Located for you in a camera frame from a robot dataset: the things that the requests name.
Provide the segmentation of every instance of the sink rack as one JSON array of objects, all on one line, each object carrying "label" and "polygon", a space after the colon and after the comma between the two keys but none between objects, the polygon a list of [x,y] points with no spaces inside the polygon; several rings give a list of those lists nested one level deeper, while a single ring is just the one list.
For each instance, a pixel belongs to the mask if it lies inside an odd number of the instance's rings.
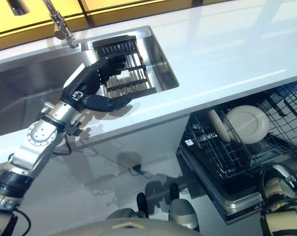
[{"label": "sink rack", "polygon": [[140,55],[135,36],[122,35],[93,43],[94,49],[100,57],[114,53],[126,55],[125,68],[120,75],[112,76],[104,84],[104,94],[114,98],[131,96],[132,99],[157,93],[149,81],[146,66]]}]

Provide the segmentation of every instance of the white countertop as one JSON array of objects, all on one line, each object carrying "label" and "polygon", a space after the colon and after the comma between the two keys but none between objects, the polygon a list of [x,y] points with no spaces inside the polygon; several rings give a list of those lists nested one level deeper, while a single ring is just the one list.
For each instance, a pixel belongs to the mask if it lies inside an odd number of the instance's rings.
[{"label": "white countertop", "polygon": [[[93,118],[89,135],[112,137],[223,101],[297,80],[297,0],[235,0],[116,23],[74,33],[88,39],[149,25],[174,74],[177,88],[137,98],[121,113]],[[61,46],[55,38],[0,51],[0,61],[21,52]],[[0,163],[23,138],[0,136]]]}]

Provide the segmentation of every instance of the sink basin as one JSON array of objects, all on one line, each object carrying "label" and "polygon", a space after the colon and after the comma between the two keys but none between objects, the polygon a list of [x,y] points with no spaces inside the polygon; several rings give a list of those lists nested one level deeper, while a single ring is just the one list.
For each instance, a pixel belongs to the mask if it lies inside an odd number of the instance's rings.
[{"label": "sink basin", "polygon": [[[66,47],[0,63],[0,135],[27,128],[46,101],[58,101],[63,83],[81,63],[88,66],[97,61],[94,42],[121,35],[136,36],[155,92],[179,85],[150,27],[81,40],[76,49]],[[101,88],[97,94],[107,95],[104,91]]]}]

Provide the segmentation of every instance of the black cable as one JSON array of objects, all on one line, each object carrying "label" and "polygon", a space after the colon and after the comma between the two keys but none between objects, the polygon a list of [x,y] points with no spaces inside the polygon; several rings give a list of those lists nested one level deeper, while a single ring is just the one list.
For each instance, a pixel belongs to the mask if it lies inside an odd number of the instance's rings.
[{"label": "black cable", "polygon": [[22,236],[25,236],[30,231],[30,228],[31,228],[30,218],[24,212],[22,212],[21,210],[15,209],[14,211],[17,212],[17,213],[20,213],[27,220],[27,223],[28,223],[29,226],[28,226],[27,230],[22,234]]},{"label": "black cable", "polygon": [[146,171],[136,171],[136,174],[133,174],[132,172],[131,172],[131,169],[130,168],[128,168],[129,169],[129,173],[130,173],[130,175],[132,175],[132,176],[139,176],[139,175],[142,175],[142,176],[144,176],[145,178],[152,178],[153,177],[153,175],[151,174],[151,173],[149,173],[149,172],[146,172]]},{"label": "black cable", "polygon": [[277,209],[276,211],[274,212],[281,212],[281,211],[285,211],[287,208],[289,207],[295,207],[297,206],[297,202],[293,202],[293,203],[288,203],[288,204],[285,204],[284,206],[281,206],[279,209]]},{"label": "black cable", "polygon": [[278,165],[278,166],[282,166],[285,168],[285,170],[294,177],[295,181],[293,181],[293,184],[295,185],[295,188],[297,189],[297,176],[296,174],[291,170],[291,168],[289,168],[287,165],[284,165],[282,163],[268,163],[266,164],[265,166],[263,166],[263,168],[261,169],[260,171],[260,174],[259,174],[259,185],[258,185],[258,188],[259,188],[259,191],[261,193],[261,196],[263,198],[263,200],[265,202],[267,202],[267,197],[266,197],[266,194],[265,194],[265,174],[266,174],[266,171],[268,170],[268,168],[272,168],[274,165]]},{"label": "black cable", "polygon": [[68,153],[61,153],[61,152],[59,153],[59,152],[53,151],[52,152],[53,154],[60,155],[60,156],[68,156],[68,155],[70,155],[72,153],[72,149],[71,149],[71,146],[69,144],[67,134],[64,134],[64,140],[65,140],[66,146],[68,147]]},{"label": "black cable", "polygon": [[289,197],[286,197],[284,199],[281,199],[279,201],[276,201],[276,202],[273,202],[271,203],[270,205],[266,206],[262,211],[261,211],[261,215],[265,215],[266,213],[268,213],[268,211],[276,206],[277,204],[280,204],[280,203],[288,203],[288,204],[297,204],[297,198],[289,198]]}]

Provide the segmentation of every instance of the white plate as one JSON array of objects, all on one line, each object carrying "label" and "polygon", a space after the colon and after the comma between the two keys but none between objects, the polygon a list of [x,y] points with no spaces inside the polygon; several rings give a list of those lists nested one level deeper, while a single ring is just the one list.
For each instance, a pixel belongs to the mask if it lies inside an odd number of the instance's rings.
[{"label": "white plate", "polygon": [[259,108],[253,106],[235,107],[226,114],[223,123],[230,138],[238,143],[241,141],[227,120],[244,144],[254,144],[261,141],[269,129],[269,119]]},{"label": "white plate", "polygon": [[208,112],[208,117],[210,121],[212,122],[218,136],[225,142],[230,142],[231,138],[229,137],[227,130],[221,121],[221,119],[218,117],[215,110],[210,110]]}]

